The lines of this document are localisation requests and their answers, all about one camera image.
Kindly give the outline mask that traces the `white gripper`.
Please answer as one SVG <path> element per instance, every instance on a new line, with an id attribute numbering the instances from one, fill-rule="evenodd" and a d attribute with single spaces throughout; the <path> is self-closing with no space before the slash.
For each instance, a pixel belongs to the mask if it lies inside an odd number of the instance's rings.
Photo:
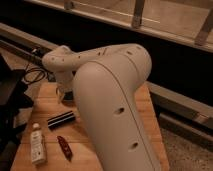
<path id="1" fill-rule="evenodd" d="M 72 90 L 73 74 L 71 71 L 56 72 L 55 78 L 58 85 L 58 88 L 56 88 L 58 102 L 62 102 L 65 97 L 65 93 Z"/>

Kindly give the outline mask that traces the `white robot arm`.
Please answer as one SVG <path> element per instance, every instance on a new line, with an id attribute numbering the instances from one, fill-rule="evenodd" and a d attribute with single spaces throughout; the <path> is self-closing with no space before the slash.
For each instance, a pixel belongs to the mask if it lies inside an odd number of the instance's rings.
<path id="1" fill-rule="evenodd" d="M 60 93 L 73 93 L 103 171 L 161 171 L 135 102 L 152 67 L 144 47 L 131 43 L 76 53 L 59 46 L 42 64 Z"/>

